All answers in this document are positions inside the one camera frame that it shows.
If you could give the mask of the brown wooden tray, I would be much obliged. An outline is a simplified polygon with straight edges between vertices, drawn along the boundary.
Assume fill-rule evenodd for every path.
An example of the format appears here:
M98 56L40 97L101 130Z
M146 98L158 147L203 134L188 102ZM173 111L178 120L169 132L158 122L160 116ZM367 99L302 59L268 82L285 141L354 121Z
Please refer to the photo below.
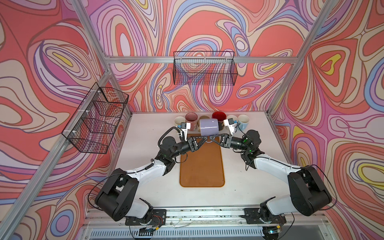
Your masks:
M221 188L225 185L221 147L212 140L199 150L180 156L180 185L184 188Z

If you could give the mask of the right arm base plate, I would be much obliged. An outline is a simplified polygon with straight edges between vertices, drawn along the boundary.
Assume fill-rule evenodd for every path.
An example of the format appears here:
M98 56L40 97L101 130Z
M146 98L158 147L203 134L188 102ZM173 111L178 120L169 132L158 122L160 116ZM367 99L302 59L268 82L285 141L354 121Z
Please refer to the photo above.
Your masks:
M272 215L265 208L245 208L241 218L245 219L247 224L278 224L284 225L287 223L284 215Z

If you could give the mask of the white mug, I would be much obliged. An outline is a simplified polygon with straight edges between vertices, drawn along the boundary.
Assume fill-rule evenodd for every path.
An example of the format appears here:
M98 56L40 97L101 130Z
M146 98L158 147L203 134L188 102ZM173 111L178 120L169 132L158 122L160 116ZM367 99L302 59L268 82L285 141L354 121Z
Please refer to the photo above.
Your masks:
M235 115L228 115L228 116L227 116L227 119L228 119L228 120L229 120L229 119L233 119L233 121L234 121L235 123L238 122L238 117L235 116Z

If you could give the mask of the light blue mug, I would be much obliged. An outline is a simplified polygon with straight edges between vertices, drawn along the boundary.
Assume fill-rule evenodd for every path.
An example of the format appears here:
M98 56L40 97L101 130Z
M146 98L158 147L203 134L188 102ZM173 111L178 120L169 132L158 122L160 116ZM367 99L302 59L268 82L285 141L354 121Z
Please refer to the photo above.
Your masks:
M238 129L242 132L245 131L248 124L250 122L250 118L247 115L239 115L238 116Z

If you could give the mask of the black patterned mug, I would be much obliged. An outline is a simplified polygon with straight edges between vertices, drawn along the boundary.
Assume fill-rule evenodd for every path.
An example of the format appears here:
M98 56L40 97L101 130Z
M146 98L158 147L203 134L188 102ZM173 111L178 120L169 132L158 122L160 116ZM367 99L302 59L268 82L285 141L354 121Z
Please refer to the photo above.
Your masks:
M225 127L224 120L227 119L227 115L224 112L216 111L212 114L212 118L218 120L219 131L222 131Z

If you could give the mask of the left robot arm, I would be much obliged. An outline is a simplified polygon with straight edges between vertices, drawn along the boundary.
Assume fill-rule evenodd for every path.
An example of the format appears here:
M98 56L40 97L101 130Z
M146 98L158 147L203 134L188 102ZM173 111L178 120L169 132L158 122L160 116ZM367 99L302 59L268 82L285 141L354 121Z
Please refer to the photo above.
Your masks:
M182 137L176 142L173 137L162 137L158 141L159 152L151 163L138 170L115 169L105 179L96 196L95 205L114 221L125 217L149 222L153 207L142 198L136 198L138 188L152 180L168 174L177 164L177 157L199 150L208 137Z

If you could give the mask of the light green mug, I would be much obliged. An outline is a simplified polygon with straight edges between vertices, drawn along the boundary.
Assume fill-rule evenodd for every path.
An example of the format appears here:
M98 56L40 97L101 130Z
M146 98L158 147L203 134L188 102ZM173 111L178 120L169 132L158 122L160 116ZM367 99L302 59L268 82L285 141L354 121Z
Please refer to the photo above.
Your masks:
M185 123L185 122L186 122L186 119L183 116L178 116L174 119L174 124L176 127L180 126L182 123Z

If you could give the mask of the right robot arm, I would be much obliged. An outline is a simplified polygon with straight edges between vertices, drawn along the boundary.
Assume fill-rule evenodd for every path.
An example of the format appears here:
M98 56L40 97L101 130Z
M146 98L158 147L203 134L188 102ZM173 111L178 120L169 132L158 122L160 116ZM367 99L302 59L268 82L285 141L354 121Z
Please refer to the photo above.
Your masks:
M239 150L247 167L264 171L288 185L288 195L272 197L260 204L259 216L263 221L286 213L311 216L324 211L332 202L329 190L314 167L294 166L268 156L259 148L262 143L259 132L249 130L241 138L230 134L209 138L222 148Z

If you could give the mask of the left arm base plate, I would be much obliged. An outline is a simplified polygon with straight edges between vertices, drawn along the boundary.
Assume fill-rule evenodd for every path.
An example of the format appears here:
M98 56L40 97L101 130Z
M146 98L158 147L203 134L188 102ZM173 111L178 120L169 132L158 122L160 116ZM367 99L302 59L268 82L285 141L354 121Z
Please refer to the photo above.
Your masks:
M149 210L141 219L137 217L126 217L126 226L143 226L143 227L161 227L166 223L167 210L154 209Z

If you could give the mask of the purple mug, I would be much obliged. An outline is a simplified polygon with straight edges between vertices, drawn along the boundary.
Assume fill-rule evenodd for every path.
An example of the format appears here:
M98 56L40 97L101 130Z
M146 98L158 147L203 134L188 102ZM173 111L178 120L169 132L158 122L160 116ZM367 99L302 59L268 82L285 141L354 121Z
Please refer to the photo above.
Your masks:
M201 136L213 136L219 133L219 123L217 119L201 119L200 120Z

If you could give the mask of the pink mug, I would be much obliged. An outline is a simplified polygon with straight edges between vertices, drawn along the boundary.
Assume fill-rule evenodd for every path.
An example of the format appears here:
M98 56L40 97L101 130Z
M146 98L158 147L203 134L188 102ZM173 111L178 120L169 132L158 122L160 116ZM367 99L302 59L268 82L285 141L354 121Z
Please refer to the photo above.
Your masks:
M191 125L190 131L195 131L198 128L199 117L196 113L187 113L185 119Z

